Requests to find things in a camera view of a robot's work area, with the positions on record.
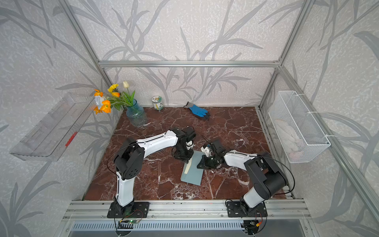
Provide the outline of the cream letter paper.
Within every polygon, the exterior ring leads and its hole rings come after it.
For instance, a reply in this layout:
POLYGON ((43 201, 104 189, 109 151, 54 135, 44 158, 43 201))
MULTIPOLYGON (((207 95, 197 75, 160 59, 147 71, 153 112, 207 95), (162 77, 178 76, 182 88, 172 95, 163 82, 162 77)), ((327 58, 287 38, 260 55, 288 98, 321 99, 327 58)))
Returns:
POLYGON ((188 174, 191 167, 191 163, 192 163, 192 158, 189 159, 188 163, 184 165, 184 172, 183 172, 184 174, 188 174))

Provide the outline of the light blue envelope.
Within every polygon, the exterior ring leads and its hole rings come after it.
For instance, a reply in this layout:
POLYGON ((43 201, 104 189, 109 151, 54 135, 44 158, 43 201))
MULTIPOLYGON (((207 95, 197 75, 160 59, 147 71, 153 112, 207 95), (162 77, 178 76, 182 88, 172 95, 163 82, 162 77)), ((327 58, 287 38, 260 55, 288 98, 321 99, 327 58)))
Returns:
POLYGON ((181 181, 186 182, 193 185, 201 185, 201 180, 203 176, 203 169, 198 169, 197 165, 199 164, 201 157, 203 155, 203 152, 194 151, 192 156, 192 163, 191 167, 189 169, 188 174, 184 174, 184 170, 181 175, 181 181))

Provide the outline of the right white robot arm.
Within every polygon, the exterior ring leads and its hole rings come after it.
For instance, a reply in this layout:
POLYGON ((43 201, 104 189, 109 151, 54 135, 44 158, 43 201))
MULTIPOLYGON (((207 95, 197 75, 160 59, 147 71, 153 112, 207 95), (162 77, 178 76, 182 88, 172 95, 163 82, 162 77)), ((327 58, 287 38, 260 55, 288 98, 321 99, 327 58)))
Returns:
POLYGON ((269 200, 288 185, 288 179, 278 166, 279 161, 269 153, 248 154, 230 151, 215 151, 210 147, 201 148, 203 152, 200 169, 218 169, 222 164, 236 167, 248 173, 253 187, 240 199, 241 206, 250 211, 269 200))

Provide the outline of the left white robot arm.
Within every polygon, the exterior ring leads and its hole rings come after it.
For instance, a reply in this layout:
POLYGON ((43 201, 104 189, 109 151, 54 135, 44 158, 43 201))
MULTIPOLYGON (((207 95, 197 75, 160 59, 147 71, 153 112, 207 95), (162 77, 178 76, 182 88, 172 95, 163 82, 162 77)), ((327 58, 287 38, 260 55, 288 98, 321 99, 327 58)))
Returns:
POLYGON ((141 171, 144 159, 147 156, 172 147, 174 150, 173 158, 188 164, 194 154, 195 137, 194 128, 187 126, 183 129, 172 128, 145 139, 127 138, 123 147, 114 157, 117 176, 115 205, 124 210, 134 202, 135 177, 141 171))

